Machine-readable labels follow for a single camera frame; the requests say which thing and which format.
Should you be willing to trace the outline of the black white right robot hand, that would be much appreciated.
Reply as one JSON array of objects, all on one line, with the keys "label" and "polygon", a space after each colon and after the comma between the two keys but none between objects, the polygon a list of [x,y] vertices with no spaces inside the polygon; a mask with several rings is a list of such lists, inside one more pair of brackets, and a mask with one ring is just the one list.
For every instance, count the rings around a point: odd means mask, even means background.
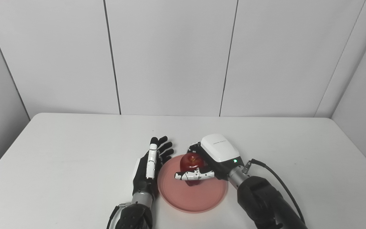
[{"label": "black white right robot hand", "polygon": [[175,179],[181,181],[202,181],[217,178],[229,181],[233,186],[240,186],[249,177],[243,173],[244,162],[239,151],[222,134],[210,134],[188,148],[206,162],[206,167],[179,171]]}]

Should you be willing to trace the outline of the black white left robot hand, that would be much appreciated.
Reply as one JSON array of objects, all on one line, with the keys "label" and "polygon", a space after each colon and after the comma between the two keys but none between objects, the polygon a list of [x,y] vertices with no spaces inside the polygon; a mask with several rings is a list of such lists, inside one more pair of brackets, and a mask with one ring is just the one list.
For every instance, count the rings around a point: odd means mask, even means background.
[{"label": "black white left robot hand", "polygon": [[154,178],[146,177],[146,167],[148,162],[148,152],[139,160],[138,168],[133,179],[133,192],[147,192],[151,194],[152,198],[158,196],[157,178],[162,166],[172,158],[174,154],[173,143],[169,141],[167,136],[158,139],[157,142],[157,159],[154,169]]}]

